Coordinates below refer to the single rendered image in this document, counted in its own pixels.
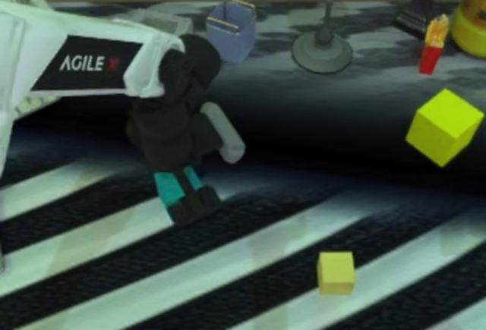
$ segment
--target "yellow cube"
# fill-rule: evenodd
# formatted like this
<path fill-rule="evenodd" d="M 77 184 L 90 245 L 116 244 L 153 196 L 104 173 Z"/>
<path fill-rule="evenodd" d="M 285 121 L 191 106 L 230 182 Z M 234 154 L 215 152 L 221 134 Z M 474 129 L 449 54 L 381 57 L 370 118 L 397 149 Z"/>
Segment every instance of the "yellow cube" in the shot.
<path fill-rule="evenodd" d="M 352 253 L 320 253 L 317 282 L 320 294 L 351 294 L 355 287 L 355 261 Z"/>
<path fill-rule="evenodd" d="M 406 141 L 444 167 L 469 143 L 484 114 L 449 90 L 442 90 L 415 113 Z"/>

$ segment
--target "red french fry container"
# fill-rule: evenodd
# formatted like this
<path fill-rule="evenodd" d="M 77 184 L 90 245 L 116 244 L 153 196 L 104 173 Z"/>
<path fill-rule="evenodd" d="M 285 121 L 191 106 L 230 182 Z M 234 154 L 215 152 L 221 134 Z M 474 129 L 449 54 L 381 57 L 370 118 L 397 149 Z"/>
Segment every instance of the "red french fry container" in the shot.
<path fill-rule="evenodd" d="M 432 75 L 442 55 L 443 48 L 424 46 L 420 60 L 420 74 Z"/>

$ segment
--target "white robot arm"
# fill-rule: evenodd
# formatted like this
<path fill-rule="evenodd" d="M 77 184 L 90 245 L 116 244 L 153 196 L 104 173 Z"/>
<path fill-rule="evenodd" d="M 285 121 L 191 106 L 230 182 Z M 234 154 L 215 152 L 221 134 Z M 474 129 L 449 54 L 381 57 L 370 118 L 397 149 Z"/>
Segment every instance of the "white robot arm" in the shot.
<path fill-rule="evenodd" d="M 0 1 L 0 177 L 15 107 L 27 96 L 162 96 L 159 65 L 175 35 Z"/>

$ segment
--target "gray round base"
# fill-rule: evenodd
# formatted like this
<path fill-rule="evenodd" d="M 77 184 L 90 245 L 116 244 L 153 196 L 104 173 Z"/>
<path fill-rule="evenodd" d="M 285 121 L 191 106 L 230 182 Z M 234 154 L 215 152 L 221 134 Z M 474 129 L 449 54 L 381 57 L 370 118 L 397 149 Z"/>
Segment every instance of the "gray round base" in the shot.
<path fill-rule="evenodd" d="M 295 63 L 315 74 L 335 74 L 349 66 L 352 49 L 341 36 L 334 34 L 328 46 L 319 46 L 315 32 L 301 35 L 294 41 L 292 57 Z"/>

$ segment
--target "blue container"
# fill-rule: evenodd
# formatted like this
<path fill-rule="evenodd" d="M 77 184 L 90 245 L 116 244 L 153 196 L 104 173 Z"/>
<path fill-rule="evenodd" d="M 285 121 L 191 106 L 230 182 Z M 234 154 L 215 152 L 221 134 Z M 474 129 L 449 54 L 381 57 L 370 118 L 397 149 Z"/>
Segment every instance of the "blue container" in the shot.
<path fill-rule="evenodd" d="M 224 62 L 242 63 L 257 38 L 255 7 L 239 0 L 225 0 L 206 19 L 207 40 Z"/>

